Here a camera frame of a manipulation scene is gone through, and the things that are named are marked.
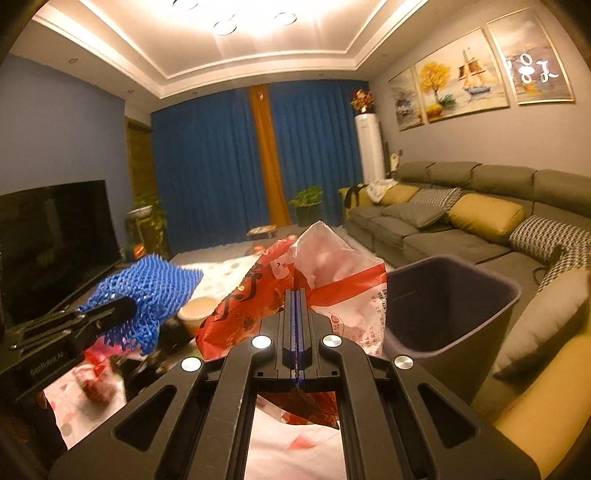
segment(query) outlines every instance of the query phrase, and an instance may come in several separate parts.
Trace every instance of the window curtain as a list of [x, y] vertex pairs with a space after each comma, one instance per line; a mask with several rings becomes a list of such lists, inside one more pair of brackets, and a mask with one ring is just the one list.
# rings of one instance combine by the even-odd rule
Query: window curtain
[[269, 223], [246, 89], [154, 112], [152, 148], [174, 253], [241, 242]]
[[363, 180], [352, 93], [357, 80], [316, 80], [269, 85], [284, 192], [292, 199], [311, 185], [324, 190], [324, 220], [342, 224], [338, 190]]

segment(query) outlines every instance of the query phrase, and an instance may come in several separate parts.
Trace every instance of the houndstooth pillow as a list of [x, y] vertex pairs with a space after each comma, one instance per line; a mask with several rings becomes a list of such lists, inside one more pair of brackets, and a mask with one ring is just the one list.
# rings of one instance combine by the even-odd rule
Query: houndstooth pillow
[[421, 203], [441, 207], [446, 212], [452, 208], [462, 196], [462, 189], [422, 189], [411, 198], [409, 203]]
[[537, 295], [540, 293], [544, 287], [548, 286], [548, 284], [555, 280], [560, 274], [568, 270], [584, 270], [587, 268], [591, 268], [590, 245], [575, 245], [567, 250], [554, 266], [548, 270], [535, 294]]
[[545, 264], [550, 261], [552, 250], [557, 245], [563, 245], [569, 251], [575, 247], [584, 247], [589, 242], [591, 232], [537, 215], [523, 221], [509, 237], [513, 250]]

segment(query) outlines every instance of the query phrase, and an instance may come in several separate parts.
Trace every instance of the painting of sailboat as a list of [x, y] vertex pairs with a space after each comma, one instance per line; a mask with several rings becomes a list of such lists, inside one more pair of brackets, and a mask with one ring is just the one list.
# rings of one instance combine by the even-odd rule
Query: painting of sailboat
[[430, 54], [415, 69], [430, 122], [509, 106], [481, 28]]

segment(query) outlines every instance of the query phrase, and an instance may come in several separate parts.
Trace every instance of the recessed light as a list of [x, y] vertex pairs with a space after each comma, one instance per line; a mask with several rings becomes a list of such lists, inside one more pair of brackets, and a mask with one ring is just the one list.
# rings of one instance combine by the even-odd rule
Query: recessed light
[[198, 0], [173, 0], [173, 8], [175, 10], [191, 10], [198, 6]]
[[291, 25], [293, 22], [297, 20], [296, 14], [291, 14], [288, 12], [281, 12], [275, 16], [275, 21], [281, 25]]
[[236, 30], [236, 24], [232, 20], [222, 20], [213, 26], [213, 32], [220, 37], [229, 35]]

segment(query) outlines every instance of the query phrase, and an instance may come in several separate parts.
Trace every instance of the metal screw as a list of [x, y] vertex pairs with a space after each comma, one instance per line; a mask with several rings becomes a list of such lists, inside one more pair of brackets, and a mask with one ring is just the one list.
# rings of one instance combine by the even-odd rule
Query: metal screw
[[322, 343], [326, 346], [334, 348], [336, 346], [340, 346], [340, 344], [343, 343], [343, 340], [338, 335], [327, 335], [322, 339]]
[[265, 348], [267, 348], [268, 346], [271, 346], [272, 344], [272, 340], [267, 337], [266, 335], [259, 335], [256, 336], [252, 339], [252, 346], [254, 348], [258, 348], [260, 350], [263, 350]]
[[196, 372], [201, 368], [202, 362], [196, 356], [190, 356], [181, 362], [181, 368], [186, 372]]
[[394, 359], [394, 365], [400, 370], [408, 370], [413, 367], [413, 359], [406, 355], [400, 355]]

